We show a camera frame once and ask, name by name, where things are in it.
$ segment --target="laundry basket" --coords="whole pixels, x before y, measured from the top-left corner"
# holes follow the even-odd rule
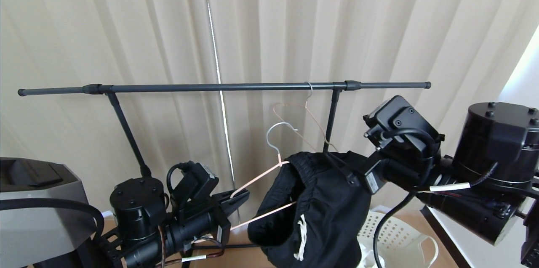
[[[369,250],[372,249],[372,236],[383,216],[369,211],[358,233],[359,243]],[[430,260],[423,255],[422,243],[426,239],[430,239],[435,246],[435,254]],[[385,260],[385,268],[429,268],[438,257],[438,244],[432,237],[422,234],[402,220],[390,218],[380,232],[378,251],[379,256]]]

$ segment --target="hanger hook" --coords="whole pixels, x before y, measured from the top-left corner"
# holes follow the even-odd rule
[[[278,155],[281,155],[281,152],[279,151],[279,149],[277,148],[277,146],[273,145],[270,143],[270,140],[269,140],[269,135],[271,132],[271,130],[273,130],[273,128],[275,128],[276,126],[279,126],[279,125],[283,125],[283,124],[286,124],[288,125],[292,130],[294,131],[298,131],[296,128],[294,128],[294,126],[292,126],[289,122],[278,122],[277,124],[274,124],[273,126],[271,126],[268,130],[268,132],[266,132],[266,142],[268,143],[268,145],[272,148],[272,149],[275,149],[277,151],[277,154]]]
[[[305,99],[305,103],[307,103],[307,101],[309,100],[310,96],[312,96],[312,85],[309,83],[309,82],[306,82],[307,84],[309,84],[310,86],[310,94],[308,95],[308,97]]]

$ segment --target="white drawstring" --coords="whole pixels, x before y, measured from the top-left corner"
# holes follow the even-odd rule
[[[294,253],[294,258],[296,260],[299,260],[300,262],[303,261],[305,244],[307,243],[307,222],[305,222],[305,215],[302,215],[301,218],[303,221],[299,220],[298,224],[300,225],[300,232],[302,233],[302,243],[300,244],[300,249],[298,250],[298,253]]]

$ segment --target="beige curtain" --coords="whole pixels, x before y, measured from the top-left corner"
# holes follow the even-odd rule
[[[217,82],[206,0],[1,0],[1,35],[2,155],[65,163],[101,210],[140,176],[107,98],[17,90]],[[118,96],[155,177],[192,159],[232,189],[218,93]]]
[[[361,116],[403,95],[447,134],[452,154],[468,105],[497,98],[539,24],[539,0],[209,0],[223,82],[432,82],[430,90],[343,92],[331,141],[364,155]],[[303,104],[308,93],[224,95],[237,186],[277,162],[266,130],[279,121],[274,103]],[[330,92],[315,91],[309,107],[325,124]],[[321,151],[323,138],[302,109],[290,122]],[[286,126],[270,136],[285,156],[312,151]],[[240,218],[254,215],[277,171],[251,189]],[[392,207],[404,192],[384,188],[373,205]],[[418,208],[416,203],[411,209]]]

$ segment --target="wire hanger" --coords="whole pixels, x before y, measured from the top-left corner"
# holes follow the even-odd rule
[[[299,104],[296,104],[296,103],[276,103],[275,105],[273,105],[273,113],[275,113],[275,115],[279,118],[279,120],[281,120],[282,122],[284,122],[285,120],[283,120],[283,118],[277,113],[277,111],[275,111],[275,107],[277,107],[277,105],[282,105],[283,107],[287,107],[287,106],[296,106],[296,107],[300,107],[300,108],[303,108],[305,109],[310,117],[314,120],[314,122],[316,122],[316,124],[318,125],[318,128],[320,128],[320,132],[322,132],[322,136],[324,138],[324,141],[328,144],[328,145],[331,145],[333,147],[333,149],[335,149],[335,151],[339,152],[339,150],[335,147],[335,145],[331,144],[327,139],[326,139],[326,132],[324,131],[324,129],[322,128],[322,126],[320,125],[320,122],[318,122],[318,120],[316,120],[316,118],[314,117],[314,115],[312,114],[312,112],[309,110],[309,108],[307,107],[307,102],[309,100],[309,98],[312,96],[312,84],[310,84],[310,82],[306,82],[307,84],[309,84],[310,86],[310,93],[309,95],[307,96],[307,98],[305,99],[305,105],[299,105]],[[316,148],[311,145],[305,138],[304,136],[302,136],[297,130],[295,130],[296,134],[300,136],[300,138],[302,138],[302,140],[304,140],[304,142],[307,143],[307,145],[309,145],[309,147],[313,150],[313,151],[316,151]]]
[[[277,159],[279,160],[279,163],[277,163],[277,165],[273,166],[272,168],[269,168],[268,170],[266,170],[265,172],[263,172],[262,174],[260,174],[259,176],[257,176],[256,178],[250,180],[249,182],[247,182],[246,184],[244,184],[243,186],[241,186],[240,188],[238,188],[236,191],[234,191],[232,194],[231,194],[231,198],[234,197],[234,195],[236,195],[237,193],[239,193],[240,191],[242,191],[243,189],[245,189],[247,186],[249,186],[250,184],[256,182],[258,179],[262,178],[262,176],[265,176],[266,174],[270,173],[271,171],[275,170],[275,168],[277,167],[281,167],[282,165],[284,164],[287,164],[289,163],[288,161],[282,161],[281,160],[281,151],[279,151],[278,147],[271,144],[270,143],[270,140],[269,140],[269,135],[270,135],[270,132],[271,130],[273,130],[273,128],[275,128],[276,126],[279,126],[279,125],[288,125],[292,130],[294,130],[295,132],[297,132],[298,130],[296,128],[294,128],[294,126],[292,126],[290,123],[288,122],[278,122],[277,124],[274,124],[273,126],[271,126],[268,130],[268,132],[266,132],[266,142],[267,144],[272,148],[272,149],[275,149],[277,151]],[[289,203],[287,205],[284,205],[284,206],[281,206],[275,210],[272,210],[266,214],[263,214],[261,216],[257,216],[256,218],[252,218],[251,220],[248,220],[247,222],[243,222],[237,226],[234,226],[232,227],[230,230],[234,230],[236,228],[239,228],[241,226],[244,226],[244,225],[247,225],[249,224],[250,222],[254,222],[255,220],[260,220],[261,218],[265,218],[266,216],[268,215],[271,215],[271,214],[274,214],[275,212],[277,211],[281,211],[285,208],[288,208],[292,205],[294,205],[296,203],[296,201],[293,201],[292,203]]]

